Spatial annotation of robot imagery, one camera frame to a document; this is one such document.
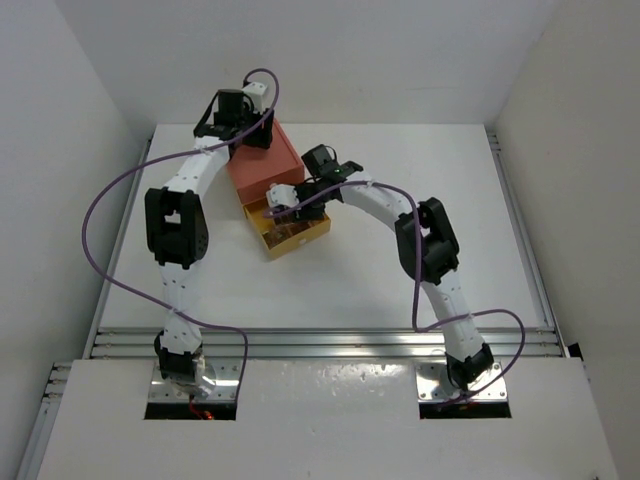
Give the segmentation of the yellow drawer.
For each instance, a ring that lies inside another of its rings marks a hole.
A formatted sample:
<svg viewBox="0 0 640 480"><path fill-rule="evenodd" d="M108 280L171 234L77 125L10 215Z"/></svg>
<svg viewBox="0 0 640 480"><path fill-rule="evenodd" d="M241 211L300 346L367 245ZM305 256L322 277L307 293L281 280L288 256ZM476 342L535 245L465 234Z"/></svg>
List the yellow drawer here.
<svg viewBox="0 0 640 480"><path fill-rule="evenodd" d="M263 216L267 209L268 204L265 198L243 206L245 216L270 260L281 258L320 238L327 234L331 228L331 220L327 215L321 221L303 222L301 225L289 225L284 228L276 227L273 219ZM288 239L276 248L268 249L263 240L263 234L269 230L285 231L288 234Z"/></svg>

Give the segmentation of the long brown eyeshadow palette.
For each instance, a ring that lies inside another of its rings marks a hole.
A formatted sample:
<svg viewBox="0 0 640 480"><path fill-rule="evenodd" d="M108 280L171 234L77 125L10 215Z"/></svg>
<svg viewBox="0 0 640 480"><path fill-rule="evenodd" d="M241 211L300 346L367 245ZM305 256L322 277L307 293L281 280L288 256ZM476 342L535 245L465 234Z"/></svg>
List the long brown eyeshadow palette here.
<svg viewBox="0 0 640 480"><path fill-rule="evenodd" d="M282 227L289 225L301 225L304 219L300 217L298 212L289 213L286 215L279 215L273 218L274 225L276 227Z"/></svg>

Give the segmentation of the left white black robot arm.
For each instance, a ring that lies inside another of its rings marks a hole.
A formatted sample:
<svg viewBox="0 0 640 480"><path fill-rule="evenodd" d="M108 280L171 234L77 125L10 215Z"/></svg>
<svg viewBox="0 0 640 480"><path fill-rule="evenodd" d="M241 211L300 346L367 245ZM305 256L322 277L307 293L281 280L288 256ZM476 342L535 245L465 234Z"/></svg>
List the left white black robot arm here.
<svg viewBox="0 0 640 480"><path fill-rule="evenodd" d="M270 147L271 116L245 139L236 138L264 119L267 90L262 83L247 82L241 89L216 92L194 128L194 152L170 180L148 189L144 197L147 246L160 267L169 305L154 349L162 377L192 399L207 398L216 386L201 328L186 319L195 304L190 283L209 245L202 197L240 145Z"/></svg>

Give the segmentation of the round-pan eyeshadow palette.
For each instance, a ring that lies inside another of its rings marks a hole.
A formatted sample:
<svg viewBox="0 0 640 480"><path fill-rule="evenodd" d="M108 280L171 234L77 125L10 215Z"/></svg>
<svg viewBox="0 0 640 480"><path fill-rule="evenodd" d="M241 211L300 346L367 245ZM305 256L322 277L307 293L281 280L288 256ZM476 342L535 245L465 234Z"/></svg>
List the round-pan eyeshadow palette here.
<svg viewBox="0 0 640 480"><path fill-rule="evenodd" d="M269 230L263 234L263 240L268 249L274 249L288 239L288 234L282 230Z"/></svg>

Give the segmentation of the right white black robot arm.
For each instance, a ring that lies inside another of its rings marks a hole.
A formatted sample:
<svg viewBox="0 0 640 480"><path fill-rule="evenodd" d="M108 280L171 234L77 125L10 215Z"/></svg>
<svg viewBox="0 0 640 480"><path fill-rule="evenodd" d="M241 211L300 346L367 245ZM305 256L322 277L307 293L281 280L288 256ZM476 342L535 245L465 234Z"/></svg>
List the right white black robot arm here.
<svg viewBox="0 0 640 480"><path fill-rule="evenodd" d="M442 202L435 197L417 202L404 190L375 180L361 165L339 163L335 151L323 144L304 153L302 161L310 179L294 187L295 217L316 218L328 202L339 201L393 231L400 265L415 282L413 309L424 292L444 336L450 388L468 394L494 357L462 293L460 247Z"/></svg>

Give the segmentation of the orange drawer box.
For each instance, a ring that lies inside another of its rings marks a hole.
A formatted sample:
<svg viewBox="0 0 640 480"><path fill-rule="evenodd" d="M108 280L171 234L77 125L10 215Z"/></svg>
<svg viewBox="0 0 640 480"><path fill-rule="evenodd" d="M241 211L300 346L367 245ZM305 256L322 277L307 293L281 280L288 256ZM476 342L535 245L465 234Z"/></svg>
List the orange drawer box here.
<svg viewBox="0 0 640 480"><path fill-rule="evenodd" d="M304 164L275 120L269 149L239 147L227 164L227 171L242 205L263 199L272 184L294 185L305 178Z"/></svg>

